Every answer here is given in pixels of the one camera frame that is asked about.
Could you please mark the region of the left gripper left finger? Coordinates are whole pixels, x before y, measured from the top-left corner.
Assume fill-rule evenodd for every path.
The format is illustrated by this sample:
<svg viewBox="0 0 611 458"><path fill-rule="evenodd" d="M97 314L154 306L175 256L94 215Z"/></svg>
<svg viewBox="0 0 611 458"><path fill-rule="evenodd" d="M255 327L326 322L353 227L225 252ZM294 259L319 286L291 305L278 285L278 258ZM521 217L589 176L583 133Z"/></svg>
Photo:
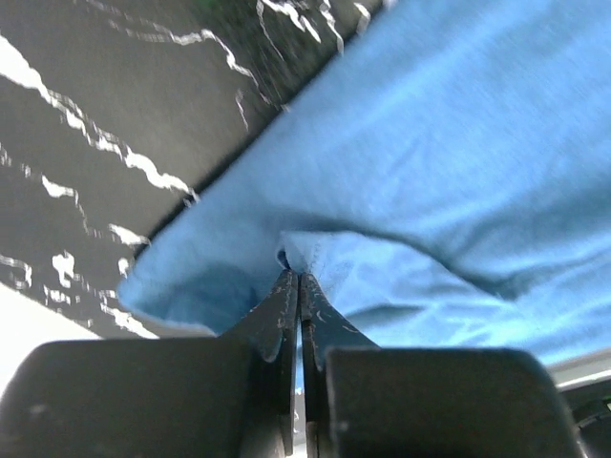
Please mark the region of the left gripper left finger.
<svg viewBox="0 0 611 458"><path fill-rule="evenodd" d="M1 398L5 457L286 457L298 277L219 337L45 343Z"/></svg>

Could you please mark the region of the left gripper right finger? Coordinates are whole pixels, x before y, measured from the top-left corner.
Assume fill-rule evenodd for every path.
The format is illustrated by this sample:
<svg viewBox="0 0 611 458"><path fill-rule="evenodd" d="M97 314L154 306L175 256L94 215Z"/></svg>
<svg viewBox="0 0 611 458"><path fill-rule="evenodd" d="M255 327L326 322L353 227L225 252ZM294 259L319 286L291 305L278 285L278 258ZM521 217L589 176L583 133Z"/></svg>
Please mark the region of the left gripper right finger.
<svg viewBox="0 0 611 458"><path fill-rule="evenodd" d="M577 457L569 409L530 354L381 348L300 278L311 457Z"/></svg>

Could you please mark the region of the blue t-shirt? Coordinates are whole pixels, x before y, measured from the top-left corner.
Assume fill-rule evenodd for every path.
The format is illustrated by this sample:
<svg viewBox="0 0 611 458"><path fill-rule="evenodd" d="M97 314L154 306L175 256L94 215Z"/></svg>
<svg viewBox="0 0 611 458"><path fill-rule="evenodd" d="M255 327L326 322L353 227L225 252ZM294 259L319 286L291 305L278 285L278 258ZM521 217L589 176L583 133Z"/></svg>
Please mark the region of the blue t-shirt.
<svg viewBox="0 0 611 458"><path fill-rule="evenodd" d="M219 334L286 268L377 344L606 348L609 3L381 12L117 295Z"/></svg>

